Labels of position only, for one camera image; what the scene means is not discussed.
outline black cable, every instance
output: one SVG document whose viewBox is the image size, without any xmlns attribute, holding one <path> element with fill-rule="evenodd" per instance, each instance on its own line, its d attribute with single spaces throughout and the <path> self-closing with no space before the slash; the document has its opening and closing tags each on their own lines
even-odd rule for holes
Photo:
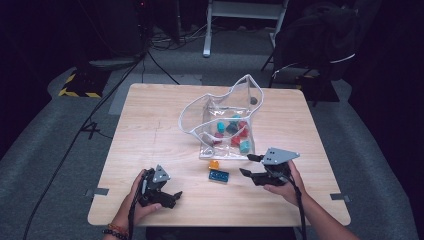
<svg viewBox="0 0 424 240">
<path fill-rule="evenodd" d="M 180 36 L 180 44 L 176 47 L 172 47 L 175 45 L 175 42 L 173 42 L 169 37 L 162 37 L 163 32 L 160 33 L 156 33 L 155 35 L 159 35 L 159 36 L 153 36 L 152 38 L 152 42 L 154 43 L 153 49 L 158 50 L 158 51 L 166 51 L 166 50 L 177 50 L 180 49 L 184 46 L 186 46 L 188 43 L 192 43 L 196 40 L 198 40 L 199 38 L 205 37 L 205 36 L 196 36 L 198 34 L 203 34 L 205 33 L 206 30 L 204 30 L 204 27 L 198 28 L 195 31 L 186 33 L 182 36 Z M 166 42 L 168 45 L 167 46 L 158 46 L 157 44 Z"/>
<path fill-rule="evenodd" d="M 78 132 L 75 134 L 71 145 L 68 147 L 68 149 L 65 152 L 65 155 L 63 155 L 61 161 L 59 162 L 59 165 L 57 166 L 55 172 L 53 173 L 52 177 L 50 178 L 49 182 L 47 183 L 46 188 L 44 189 L 43 193 L 41 194 L 40 198 L 38 199 L 38 202 L 36 203 L 34 209 L 32 210 L 32 213 L 28 219 L 27 225 L 25 227 L 24 237 L 23 240 L 26 240 L 29 228 L 31 226 L 32 219 L 35 216 L 35 213 L 38 210 L 38 207 L 40 206 L 41 202 L 43 201 L 44 197 L 46 196 L 47 191 L 50 189 L 50 186 L 52 185 L 54 179 L 57 176 L 57 173 L 59 172 L 60 168 L 62 167 L 63 163 L 65 162 L 66 158 L 68 157 L 72 147 L 74 146 L 79 134 L 81 133 L 81 130 L 86 126 L 86 124 L 91 121 L 91 117 L 94 115 L 94 113 L 105 103 L 105 101 L 112 95 L 112 93 L 121 85 L 121 83 L 128 77 L 128 75 L 131 73 L 131 71 L 137 66 L 138 62 L 135 63 L 129 70 L 127 70 L 124 75 L 122 76 L 119 83 L 103 98 L 93 109 L 93 111 L 90 113 L 90 115 L 87 117 L 87 119 L 84 121 L 84 123 L 81 125 Z"/>
<path fill-rule="evenodd" d="M 103 136 L 103 137 L 105 137 L 105 138 L 113 139 L 113 137 L 111 137 L 111 136 L 107 136 L 107 135 L 105 135 L 105 134 L 101 133 L 100 131 L 98 131 L 97 133 L 98 133 L 100 136 Z"/>
<path fill-rule="evenodd" d="M 289 181 L 291 185 L 293 185 L 294 191 L 296 192 L 296 200 L 297 200 L 297 205 L 299 207 L 300 221 L 302 224 L 302 239 L 307 240 L 305 210 L 303 208 L 303 203 L 302 203 L 302 192 L 300 191 L 299 187 L 296 186 L 296 182 L 294 181 L 293 176 L 290 176 L 290 177 L 283 176 L 283 177 L 287 181 Z"/>
<path fill-rule="evenodd" d="M 131 203 L 130 210 L 128 212 L 128 240 L 132 239 L 133 231 L 134 231 L 134 212 L 135 212 L 135 205 L 137 204 L 138 200 L 138 193 L 140 192 L 141 186 L 143 186 L 144 178 L 146 177 L 146 172 L 141 176 L 141 180 L 138 183 L 137 191 L 135 192 L 133 201 Z"/>
<path fill-rule="evenodd" d="M 172 79 L 172 81 L 174 81 L 177 85 L 180 85 L 179 82 L 177 82 L 177 80 L 175 80 L 171 75 L 169 75 L 169 73 L 167 71 L 165 71 L 165 69 L 163 69 L 157 62 L 156 60 L 153 58 L 152 54 L 150 54 L 150 52 L 147 52 L 150 56 L 150 58 L 153 60 L 153 62 L 164 72 L 166 73 L 166 75 L 168 75 L 169 78 Z"/>
<path fill-rule="evenodd" d="M 144 72 L 146 71 L 146 65 L 144 64 L 146 61 L 143 60 L 143 71 L 141 71 L 141 83 L 144 83 Z"/>
<path fill-rule="evenodd" d="M 97 36 L 99 37 L 99 39 L 103 42 L 103 44 L 109 49 L 109 51 L 111 51 L 112 53 L 115 53 L 118 56 L 123 56 L 123 57 L 134 57 L 137 56 L 139 54 L 142 54 L 143 51 L 141 51 L 138 54 L 135 55 L 126 55 L 126 54 L 121 54 L 118 51 L 115 51 L 107 42 L 106 40 L 102 37 L 102 35 L 100 34 L 99 30 L 97 30 L 96 25 L 94 24 L 94 21 L 91 19 L 90 15 L 88 14 L 87 10 L 85 9 L 84 5 L 81 3 L 80 0 L 78 0 L 78 3 L 81 7 L 81 9 L 83 10 L 85 16 L 87 17 L 88 21 L 90 22 L 91 26 L 93 27 L 94 31 L 96 32 Z"/>
</svg>

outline gray floor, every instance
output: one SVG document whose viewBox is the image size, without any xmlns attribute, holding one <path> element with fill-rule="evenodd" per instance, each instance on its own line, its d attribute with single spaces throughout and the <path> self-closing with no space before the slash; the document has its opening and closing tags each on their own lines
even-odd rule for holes
<svg viewBox="0 0 424 240">
<path fill-rule="evenodd" d="M 202 56 L 203 38 L 178 50 L 152 48 L 150 53 L 168 73 L 201 76 L 203 85 L 231 86 L 243 75 L 251 74 L 261 87 L 266 87 L 272 66 L 264 72 L 260 68 L 272 51 L 270 31 L 218 32 L 212 39 L 210 58 Z M 103 227 L 87 222 L 91 198 L 85 194 L 97 186 L 119 115 L 109 114 L 112 95 L 92 117 L 104 136 L 95 134 L 89 140 L 88 133 L 77 135 L 100 99 L 59 97 L 71 71 L 52 80 L 48 89 L 52 101 L 0 161 L 2 239 L 22 239 L 31 212 L 62 160 L 63 165 L 35 213 L 27 239 L 102 237 Z M 124 72 L 112 73 L 105 94 Z M 142 78 L 143 74 L 163 71 L 147 56 L 131 76 Z M 320 102 L 310 111 L 341 191 L 352 200 L 347 203 L 352 218 L 348 228 L 361 239 L 418 239 L 407 196 L 370 132 L 347 102 L 350 86 L 343 80 L 333 85 L 340 102 Z M 144 239 L 143 234 L 143 228 L 136 229 L 136 239 Z M 308 238 L 317 239 L 311 228 Z"/>
</svg>

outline teal block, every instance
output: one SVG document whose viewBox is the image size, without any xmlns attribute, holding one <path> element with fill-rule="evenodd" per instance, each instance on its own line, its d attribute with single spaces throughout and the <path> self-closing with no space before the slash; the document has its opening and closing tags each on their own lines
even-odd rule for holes
<svg viewBox="0 0 424 240">
<path fill-rule="evenodd" d="M 240 143 L 240 152 L 241 153 L 248 153 L 250 151 L 250 142 L 249 141 L 243 141 Z"/>
<path fill-rule="evenodd" d="M 241 118 L 240 115 L 235 114 L 231 118 Z M 230 124 L 238 124 L 238 121 L 230 121 Z"/>
<path fill-rule="evenodd" d="M 225 124 L 223 122 L 218 122 L 216 124 L 216 128 L 218 129 L 218 132 L 220 132 L 220 133 L 225 132 Z"/>
</svg>

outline carpet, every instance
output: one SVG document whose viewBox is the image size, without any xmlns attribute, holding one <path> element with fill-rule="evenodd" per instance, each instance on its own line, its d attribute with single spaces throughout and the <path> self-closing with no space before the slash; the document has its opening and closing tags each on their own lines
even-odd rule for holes
<svg viewBox="0 0 424 240">
<path fill-rule="evenodd" d="M 202 75 L 183 74 L 171 76 L 180 85 L 202 85 Z M 109 114 L 121 114 L 130 86 L 134 83 L 176 84 L 166 74 L 144 74 L 143 77 L 141 77 L 140 74 L 130 74 L 117 89 L 113 102 L 109 108 Z"/>
</svg>

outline clear plastic bag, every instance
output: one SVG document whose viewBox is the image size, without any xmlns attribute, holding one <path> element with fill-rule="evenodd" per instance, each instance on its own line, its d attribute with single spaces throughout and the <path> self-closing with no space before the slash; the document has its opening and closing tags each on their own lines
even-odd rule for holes
<svg viewBox="0 0 424 240">
<path fill-rule="evenodd" d="M 252 114 L 263 102 L 263 91 L 245 75 L 222 96 L 205 94 L 188 104 L 178 124 L 200 142 L 200 159 L 245 160 L 255 154 Z"/>
</svg>

